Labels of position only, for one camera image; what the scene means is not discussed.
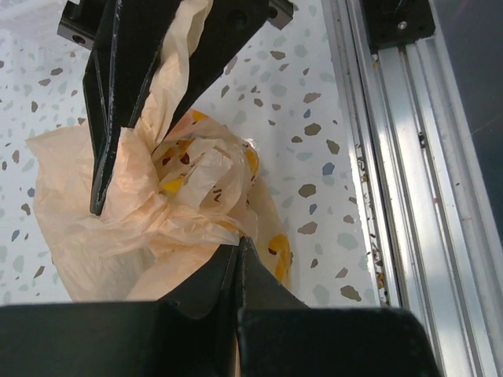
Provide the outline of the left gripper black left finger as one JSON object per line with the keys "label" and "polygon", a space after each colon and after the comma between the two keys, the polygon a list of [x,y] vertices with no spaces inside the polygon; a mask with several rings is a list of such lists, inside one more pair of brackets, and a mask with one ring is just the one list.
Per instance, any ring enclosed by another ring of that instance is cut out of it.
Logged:
{"label": "left gripper black left finger", "polygon": [[156,301],[4,306],[4,376],[231,376],[237,249]]}

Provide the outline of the orange translucent plastic bag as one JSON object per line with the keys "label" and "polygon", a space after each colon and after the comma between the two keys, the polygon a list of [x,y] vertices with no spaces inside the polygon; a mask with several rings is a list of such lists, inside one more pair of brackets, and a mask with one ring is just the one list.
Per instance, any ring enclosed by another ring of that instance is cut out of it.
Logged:
{"label": "orange translucent plastic bag", "polygon": [[90,212],[94,161],[87,123],[28,140],[39,162],[33,204],[72,300],[152,300],[175,289],[222,244],[250,237],[284,286],[292,252],[245,140],[196,110],[167,128],[188,89],[189,56],[213,4],[184,1],[161,49],[134,128],[121,130],[104,210]]}

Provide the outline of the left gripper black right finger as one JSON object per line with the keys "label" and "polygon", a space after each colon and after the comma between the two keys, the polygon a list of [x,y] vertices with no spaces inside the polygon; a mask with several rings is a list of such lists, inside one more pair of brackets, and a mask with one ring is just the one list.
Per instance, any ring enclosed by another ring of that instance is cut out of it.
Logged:
{"label": "left gripper black right finger", "polygon": [[313,309],[265,268],[251,239],[236,266],[243,376],[439,376],[428,337],[407,310]]}

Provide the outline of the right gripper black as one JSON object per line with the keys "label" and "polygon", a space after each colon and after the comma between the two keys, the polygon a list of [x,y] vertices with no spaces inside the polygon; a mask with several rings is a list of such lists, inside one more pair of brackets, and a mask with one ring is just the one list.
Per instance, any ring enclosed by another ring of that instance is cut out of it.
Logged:
{"label": "right gripper black", "polygon": [[[91,214],[101,214],[124,128],[143,109],[160,50],[180,1],[66,2],[57,34],[91,49],[83,77],[94,153]],[[217,80],[226,65],[266,23],[283,29],[294,15],[290,1],[216,0],[189,58],[189,81],[170,127]]]}

